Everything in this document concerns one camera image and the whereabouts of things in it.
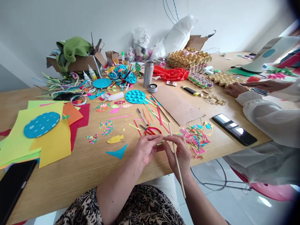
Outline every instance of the leopard print clothing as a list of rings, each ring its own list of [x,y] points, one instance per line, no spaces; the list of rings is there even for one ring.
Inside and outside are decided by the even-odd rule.
[[[168,197],[159,189],[136,185],[114,224],[185,224]],[[77,198],[55,225],[103,225],[96,188]]]

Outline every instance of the white sleeve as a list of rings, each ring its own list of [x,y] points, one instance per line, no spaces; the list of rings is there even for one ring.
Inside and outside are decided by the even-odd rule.
[[[246,118],[278,144],[300,148],[300,110],[282,109],[254,91],[236,99]]]
[[[270,95],[276,98],[300,103],[300,78],[296,79],[291,86],[280,91],[272,92]]]

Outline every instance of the floor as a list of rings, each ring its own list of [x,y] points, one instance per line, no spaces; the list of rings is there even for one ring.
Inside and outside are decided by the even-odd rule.
[[[225,169],[227,179],[231,181],[240,181],[228,164],[222,159],[218,159]],[[196,176],[201,182],[223,184],[224,174],[216,160],[205,162],[193,166]],[[175,181],[178,203],[180,205],[180,214],[186,225],[192,225],[192,219],[187,205],[183,198],[180,184]],[[282,224],[287,212],[291,209],[293,202],[278,202],[259,194],[256,191],[242,191],[232,188],[225,188],[221,191],[212,191],[198,182],[200,188],[218,210],[218,212],[232,225],[265,225]],[[66,210],[61,209],[56,212],[28,220],[25,225],[52,225]]]

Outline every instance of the thermos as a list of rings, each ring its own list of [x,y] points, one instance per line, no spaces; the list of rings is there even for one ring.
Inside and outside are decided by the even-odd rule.
[[[147,61],[145,65],[145,73],[144,73],[144,83],[143,83],[144,88],[147,89],[149,88],[149,85],[152,82],[153,70],[154,70],[154,62]]]

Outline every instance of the white fan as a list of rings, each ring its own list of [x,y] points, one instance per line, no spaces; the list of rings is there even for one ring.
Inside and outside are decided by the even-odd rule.
[[[242,65],[239,69],[249,73],[262,73],[267,69],[265,63],[273,63],[294,47],[299,40],[299,37],[273,38],[259,51],[253,62]]]

